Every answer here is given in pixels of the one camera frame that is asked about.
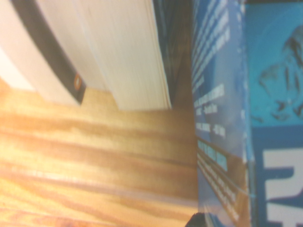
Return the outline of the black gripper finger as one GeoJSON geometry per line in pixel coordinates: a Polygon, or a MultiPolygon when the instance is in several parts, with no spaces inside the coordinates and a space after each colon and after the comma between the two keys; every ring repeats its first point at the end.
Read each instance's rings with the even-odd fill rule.
{"type": "Polygon", "coordinates": [[[214,224],[211,220],[210,214],[206,213],[195,213],[190,220],[186,223],[186,227],[213,227],[214,224]]]}

